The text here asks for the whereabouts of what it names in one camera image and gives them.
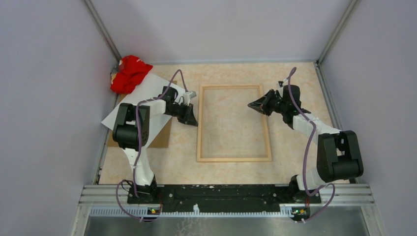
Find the brown backing board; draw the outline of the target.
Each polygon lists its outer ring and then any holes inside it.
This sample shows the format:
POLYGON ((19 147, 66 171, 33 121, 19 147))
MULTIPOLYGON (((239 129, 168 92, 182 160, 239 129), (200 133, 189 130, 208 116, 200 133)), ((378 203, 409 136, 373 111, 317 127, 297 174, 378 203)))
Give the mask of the brown backing board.
MULTIPOLYGON (((169 138, 171 134, 172 118, 169 118, 168 122, 161 129, 161 131, 155 136, 152 142, 148 142, 149 148, 168 148, 169 138)), ((119 145, 112 138, 112 131, 110 132, 109 139, 106 144, 107 147, 116 147, 119 145)))

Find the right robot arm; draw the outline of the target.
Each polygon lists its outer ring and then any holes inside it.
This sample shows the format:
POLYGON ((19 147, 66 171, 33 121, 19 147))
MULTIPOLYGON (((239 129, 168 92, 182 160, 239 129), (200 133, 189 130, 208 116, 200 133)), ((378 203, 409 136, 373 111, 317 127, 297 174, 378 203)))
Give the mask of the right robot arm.
POLYGON ((271 89, 261 98, 248 103, 248 107, 266 116, 278 113, 290 128, 305 134, 308 140, 304 158, 308 157, 312 143, 317 146, 316 166, 308 170, 304 159, 302 173, 290 180, 288 195, 293 202, 301 203, 336 180, 363 175, 364 166, 356 133, 333 128, 302 108, 298 86, 271 89))

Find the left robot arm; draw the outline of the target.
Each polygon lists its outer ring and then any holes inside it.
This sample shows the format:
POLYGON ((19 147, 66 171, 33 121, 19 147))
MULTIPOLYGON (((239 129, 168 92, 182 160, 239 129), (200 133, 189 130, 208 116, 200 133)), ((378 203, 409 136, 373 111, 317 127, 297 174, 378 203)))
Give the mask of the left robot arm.
POLYGON ((198 126, 194 116, 192 98, 195 91, 186 91, 177 100, 178 91, 170 86, 164 86, 158 97, 146 99, 137 105, 121 103, 113 129, 113 140, 124 151, 131 151, 130 165, 133 180, 132 195, 141 198, 145 203, 157 199, 156 180, 150 168, 146 144, 150 138, 150 119, 158 115, 168 115, 186 125, 198 126))

